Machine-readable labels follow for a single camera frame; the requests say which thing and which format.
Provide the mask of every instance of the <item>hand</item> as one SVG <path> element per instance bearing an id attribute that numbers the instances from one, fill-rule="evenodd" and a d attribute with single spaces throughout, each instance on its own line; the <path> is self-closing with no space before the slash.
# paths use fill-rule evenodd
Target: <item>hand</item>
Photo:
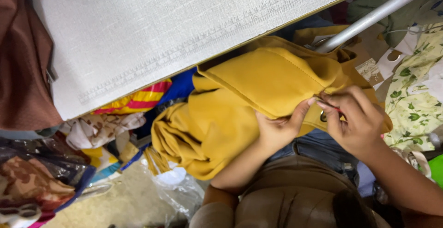
<path id="1" fill-rule="evenodd" d="M 255 111 L 260 130 L 259 145 L 272 155 L 289 144 L 299 134 L 303 119 L 314 102 L 315 98 L 303 100 L 296 106 L 291 116 L 276 120 L 271 120 Z"/>
<path id="2" fill-rule="evenodd" d="M 326 114 L 329 135 L 344 150 L 360 159 L 374 146 L 383 143 L 380 131 L 386 113 L 380 106 L 371 103 L 359 87 L 347 87 L 332 95 L 322 92 L 320 97 L 339 107 L 346 117 L 346 121 L 340 120 L 334 108 L 317 102 Z"/>

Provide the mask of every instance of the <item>yellow fringe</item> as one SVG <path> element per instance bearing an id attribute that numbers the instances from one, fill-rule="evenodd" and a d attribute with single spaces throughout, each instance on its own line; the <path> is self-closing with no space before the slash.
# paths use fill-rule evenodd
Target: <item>yellow fringe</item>
<path id="1" fill-rule="evenodd" d="M 171 171 L 168 161 L 165 157 L 162 157 L 152 146 L 148 146 L 144 151 L 143 155 L 147 160 L 147 168 L 151 171 L 152 175 L 157 176 L 158 174 L 163 174 L 164 172 Z"/>

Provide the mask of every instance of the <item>white cord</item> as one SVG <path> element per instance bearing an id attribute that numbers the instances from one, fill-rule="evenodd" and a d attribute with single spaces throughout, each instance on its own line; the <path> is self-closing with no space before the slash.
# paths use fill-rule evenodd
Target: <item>white cord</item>
<path id="1" fill-rule="evenodd" d="M 440 27 L 443 27 L 443 25 L 435 26 L 435 27 L 432 27 L 432 28 L 426 29 L 426 30 L 424 30 L 424 31 L 418 31 L 418 32 L 416 32 L 416 31 L 410 31 L 409 29 L 403 29 L 403 30 L 389 31 L 388 33 L 395 33 L 395 32 L 409 32 L 409 33 L 411 33 L 411 34 L 418 34 L 418 33 L 425 33 L 425 32 L 427 32 L 427 31 L 429 31 L 429 30 L 436 29 L 436 28 L 440 28 Z"/>

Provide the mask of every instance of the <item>dark hair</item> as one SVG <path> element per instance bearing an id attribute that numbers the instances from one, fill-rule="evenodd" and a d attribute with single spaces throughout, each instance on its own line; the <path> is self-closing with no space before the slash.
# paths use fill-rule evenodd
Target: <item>dark hair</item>
<path id="1" fill-rule="evenodd" d="M 372 210 L 349 189 L 334 196 L 332 208 L 337 228 L 377 228 Z"/>

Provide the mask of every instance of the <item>white tabletop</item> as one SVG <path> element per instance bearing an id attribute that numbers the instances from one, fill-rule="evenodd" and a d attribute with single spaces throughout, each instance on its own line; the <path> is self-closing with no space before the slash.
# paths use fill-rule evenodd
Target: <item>white tabletop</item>
<path id="1" fill-rule="evenodd" d="M 88 113 L 336 0 L 34 0 L 54 104 Z"/>

